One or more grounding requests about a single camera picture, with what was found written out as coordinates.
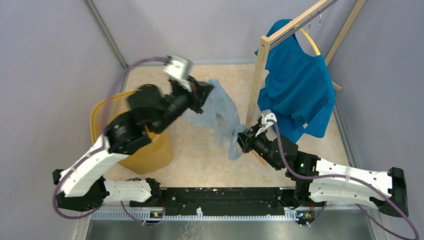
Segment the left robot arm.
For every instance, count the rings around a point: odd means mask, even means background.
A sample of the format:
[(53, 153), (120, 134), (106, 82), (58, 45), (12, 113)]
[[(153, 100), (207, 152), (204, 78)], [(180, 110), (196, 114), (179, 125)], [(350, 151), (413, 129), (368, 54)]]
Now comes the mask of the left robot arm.
[(88, 216), (103, 204), (133, 201), (154, 207), (161, 188), (152, 178), (112, 181), (104, 173), (114, 164), (153, 143), (150, 133), (161, 134), (186, 110), (203, 112), (214, 86), (194, 77), (183, 87), (170, 80), (171, 93), (162, 94), (154, 84), (141, 85), (128, 98), (129, 110), (108, 122), (96, 143), (74, 165), (53, 172), (54, 211), (71, 210)]

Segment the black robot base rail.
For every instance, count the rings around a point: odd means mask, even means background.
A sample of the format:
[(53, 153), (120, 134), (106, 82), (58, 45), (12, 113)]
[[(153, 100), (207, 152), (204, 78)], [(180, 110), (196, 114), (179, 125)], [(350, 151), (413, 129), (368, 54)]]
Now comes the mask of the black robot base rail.
[(130, 201), (131, 208), (165, 210), (165, 216), (213, 217), (282, 216), (287, 210), (310, 207), (312, 201), (295, 195), (284, 187), (168, 187), (162, 188), (146, 202)]

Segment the yellow mesh trash bin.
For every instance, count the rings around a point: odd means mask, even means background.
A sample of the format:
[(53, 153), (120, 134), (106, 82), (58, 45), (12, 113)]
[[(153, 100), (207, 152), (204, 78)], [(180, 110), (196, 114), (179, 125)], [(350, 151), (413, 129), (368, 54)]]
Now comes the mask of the yellow mesh trash bin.
[[(109, 103), (109, 114), (107, 122), (130, 109), (127, 98), (135, 93), (134, 90), (117, 93), (112, 96)], [(104, 119), (104, 108), (106, 100), (98, 102), (91, 111), (89, 123), (90, 134), (93, 143), (96, 142), (103, 132), (102, 120)], [(160, 170), (169, 165), (174, 157), (172, 142), (168, 131), (156, 134), (148, 131), (151, 143), (138, 149), (134, 154), (118, 162), (124, 168), (138, 174), (144, 175)]]

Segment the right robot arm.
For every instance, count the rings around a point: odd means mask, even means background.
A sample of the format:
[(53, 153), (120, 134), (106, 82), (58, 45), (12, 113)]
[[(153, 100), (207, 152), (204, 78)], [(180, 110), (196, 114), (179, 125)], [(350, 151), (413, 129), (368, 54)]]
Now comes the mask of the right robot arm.
[(286, 177), (295, 182), (293, 200), (309, 203), (340, 202), (377, 209), (388, 216), (409, 216), (405, 173), (392, 167), (386, 171), (365, 170), (331, 162), (298, 149), (284, 136), (270, 140), (255, 125), (237, 133), (243, 153), (254, 151), (274, 170), (287, 166)]

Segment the blue plastic trash bag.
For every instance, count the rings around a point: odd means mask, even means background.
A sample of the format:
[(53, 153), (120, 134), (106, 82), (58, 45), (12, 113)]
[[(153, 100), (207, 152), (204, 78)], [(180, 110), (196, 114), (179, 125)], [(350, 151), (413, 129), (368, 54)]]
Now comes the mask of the blue plastic trash bag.
[(240, 120), (236, 104), (219, 80), (211, 78), (207, 82), (213, 90), (202, 107), (203, 113), (187, 110), (182, 117), (192, 126), (213, 129), (214, 141), (228, 151), (230, 160), (236, 160), (242, 155), (238, 134), (247, 128)]

